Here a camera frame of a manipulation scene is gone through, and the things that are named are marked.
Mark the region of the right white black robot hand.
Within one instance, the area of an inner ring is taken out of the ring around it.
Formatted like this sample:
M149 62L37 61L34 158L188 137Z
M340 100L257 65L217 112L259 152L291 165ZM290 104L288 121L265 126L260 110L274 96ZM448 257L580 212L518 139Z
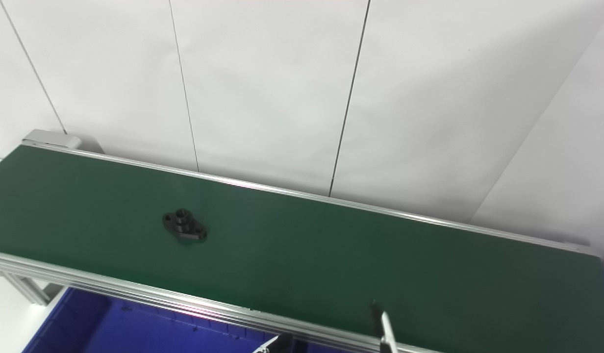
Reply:
M380 353L398 353L398 345L395 340L390 317L376 300L371 302L372 320L374 322L374 331L378 335Z

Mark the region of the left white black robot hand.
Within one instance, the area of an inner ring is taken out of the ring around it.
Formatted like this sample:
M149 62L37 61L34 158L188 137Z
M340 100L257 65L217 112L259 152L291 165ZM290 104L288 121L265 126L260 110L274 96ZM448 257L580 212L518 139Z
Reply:
M253 353L290 353L294 343L293 335L282 333L261 344Z

